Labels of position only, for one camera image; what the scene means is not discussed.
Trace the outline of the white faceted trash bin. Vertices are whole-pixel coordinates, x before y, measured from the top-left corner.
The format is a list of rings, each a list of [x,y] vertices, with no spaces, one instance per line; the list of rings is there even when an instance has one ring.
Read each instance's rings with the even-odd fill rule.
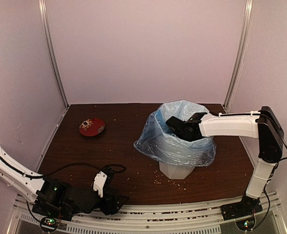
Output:
[[[169,179],[183,180],[195,169],[194,166],[176,166],[159,162],[160,171]]]

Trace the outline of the blue plastic trash bag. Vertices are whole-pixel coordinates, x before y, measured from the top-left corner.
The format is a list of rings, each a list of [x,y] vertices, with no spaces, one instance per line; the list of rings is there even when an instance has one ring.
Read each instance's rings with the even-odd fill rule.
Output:
[[[175,166],[204,167],[213,163],[216,144],[212,137],[189,142],[178,138],[165,123],[170,117],[188,120],[194,113],[209,110],[188,100],[163,103],[152,112],[134,148],[149,158]]]

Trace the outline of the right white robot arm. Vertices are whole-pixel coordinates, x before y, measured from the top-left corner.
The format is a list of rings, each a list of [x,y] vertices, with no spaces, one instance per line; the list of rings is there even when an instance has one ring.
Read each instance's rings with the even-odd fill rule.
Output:
[[[257,166],[237,210],[241,215],[248,215],[256,208],[258,199],[283,154],[284,131],[270,107],[263,106],[259,111],[241,114],[213,115],[200,112],[193,114],[187,121],[170,117],[166,124],[178,138],[189,142],[214,136],[258,139]]]

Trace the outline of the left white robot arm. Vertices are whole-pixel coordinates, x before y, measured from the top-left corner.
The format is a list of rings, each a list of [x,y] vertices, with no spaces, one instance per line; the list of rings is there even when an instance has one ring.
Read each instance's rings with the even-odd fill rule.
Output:
[[[69,183],[51,178],[51,175],[69,167],[70,163],[45,175],[38,174],[14,160],[0,145],[0,179],[33,205],[32,212],[47,217],[61,217],[70,221],[73,215],[89,214],[99,209],[104,215],[114,215],[129,200],[120,195],[110,183],[116,174],[126,171],[121,164],[100,168],[81,162],[81,166],[98,170],[90,188],[76,188]]]

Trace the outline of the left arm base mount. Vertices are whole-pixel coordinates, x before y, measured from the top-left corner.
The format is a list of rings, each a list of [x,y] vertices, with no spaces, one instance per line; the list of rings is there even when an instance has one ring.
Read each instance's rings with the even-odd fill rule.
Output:
[[[33,204],[32,209],[29,210],[32,217],[38,221],[40,228],[47,233],[56,231],[61,221],[71,221],[73,217],[66,211],[40,206],[40,204]]]

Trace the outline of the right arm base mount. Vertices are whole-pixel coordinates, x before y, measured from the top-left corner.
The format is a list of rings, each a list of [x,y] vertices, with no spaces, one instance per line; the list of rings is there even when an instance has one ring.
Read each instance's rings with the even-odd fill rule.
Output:
[[[255,215],[262,210],[263,208],[260,204],[253,207],[241,202],[221,206],[224,221],[234,219],[237,228],[243,232],[252,231],[256,227]]]

